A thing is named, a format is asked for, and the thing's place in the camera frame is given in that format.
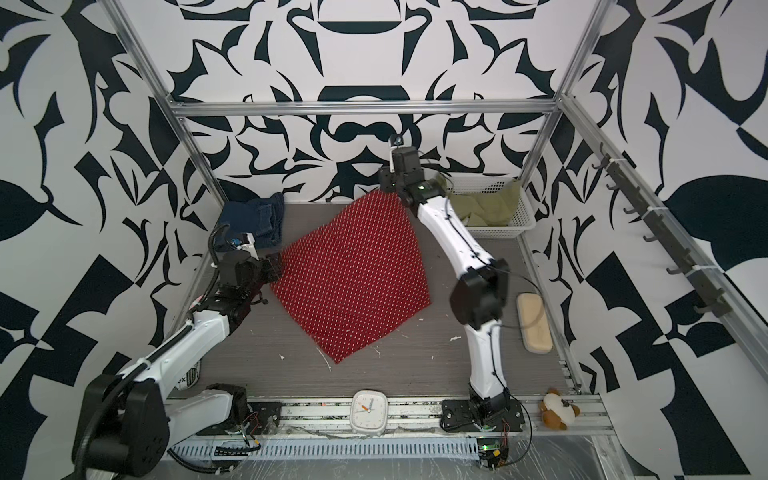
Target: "paper scrap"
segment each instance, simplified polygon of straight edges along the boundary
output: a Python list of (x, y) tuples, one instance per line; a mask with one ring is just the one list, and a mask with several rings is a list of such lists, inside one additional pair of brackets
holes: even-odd
[[(322, 351), (320, 351), (320, 348), (319, 348), (319, 347), (315, 347), (315, 348), (316, 348), (316, 349), (317, 349), (317, 351), (320, 353), (320, 355), (323, 355), (323, 352), (322, 352)], [(326, 358), (326, 356), (325, 356), (325, 355), (323, 355), (323, 360), (325, 360), (325, 361), (326, 361), (326, 365), (328, 366), (328, 371), (330, 372), (330, 371), (331, 371), (331, 364), (330, 364), (330, 363), (328, 363), (328, 359)]]

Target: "olive green cloth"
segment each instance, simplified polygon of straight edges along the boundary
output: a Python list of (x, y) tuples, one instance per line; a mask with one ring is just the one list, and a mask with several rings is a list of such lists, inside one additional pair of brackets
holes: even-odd
[(493, 194), (449, 194), (456, 215), (467, 227), (507, 227), (520, 201), (520, 182), (513, 180)]

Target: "stuffed animal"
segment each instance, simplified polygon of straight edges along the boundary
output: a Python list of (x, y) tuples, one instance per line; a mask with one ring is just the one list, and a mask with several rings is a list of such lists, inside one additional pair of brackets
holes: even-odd
[(553, 430), (568, 430), (568, 426), (573, 425), (576, 417), (581, 414), (581, 410), (576, 405), (560, 397), (557, 389), (547, 391), (547, 395), (539, 402), (538, 409), (541, 410), (541, 419), (544, 424)]

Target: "laundry basket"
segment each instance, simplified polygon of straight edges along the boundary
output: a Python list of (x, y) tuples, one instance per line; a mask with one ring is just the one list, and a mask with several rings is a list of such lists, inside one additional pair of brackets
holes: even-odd
[[(456, 194), (474, 194), (484, 193), (492, 194), (498, 192), (513, 177), (451, 177), (448, 182), (448, 191)], [(528, 200), (528, 195), (524, 190), (520, 192), (520, 203), (515, 215), (509, 221), (508, 227), (467, 227), (469, 233), (474, 238), (515, 238), (520, 233), (530, 230), (536, 226), (533, 208)]]

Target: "red patterned cloth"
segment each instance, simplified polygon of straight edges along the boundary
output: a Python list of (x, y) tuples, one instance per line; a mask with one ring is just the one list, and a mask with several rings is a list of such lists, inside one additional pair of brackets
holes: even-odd
[(429, 305), (408, 212), (379, 190), (283, 251), (272, 290), (336, 363)]

